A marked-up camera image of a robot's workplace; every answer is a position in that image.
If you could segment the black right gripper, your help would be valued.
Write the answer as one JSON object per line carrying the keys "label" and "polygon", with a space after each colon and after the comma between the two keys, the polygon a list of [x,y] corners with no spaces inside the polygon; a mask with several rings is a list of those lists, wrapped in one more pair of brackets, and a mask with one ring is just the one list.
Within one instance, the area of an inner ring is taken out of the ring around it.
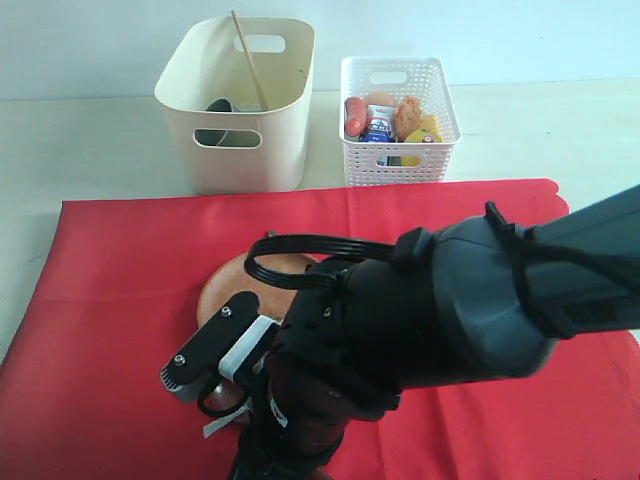
{"label": "black right gripper", "polygon": [[252,396],[230,479],[329,479],[325,466],[342,443],[349,401],[301,369],[275,360]]}

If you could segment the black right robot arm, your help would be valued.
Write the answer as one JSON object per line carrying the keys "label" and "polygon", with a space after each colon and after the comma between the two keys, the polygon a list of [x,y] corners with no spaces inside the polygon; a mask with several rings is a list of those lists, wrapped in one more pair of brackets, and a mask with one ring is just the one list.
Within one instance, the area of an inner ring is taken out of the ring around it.
{"label": "black right robot arm", "polygon": [[273,236],[245,269],[295,298],[230,477],[304,479],[407,389],[526,377],[561,339],[637,328],[639,191],[528,228],[487,203],[391,245]]}

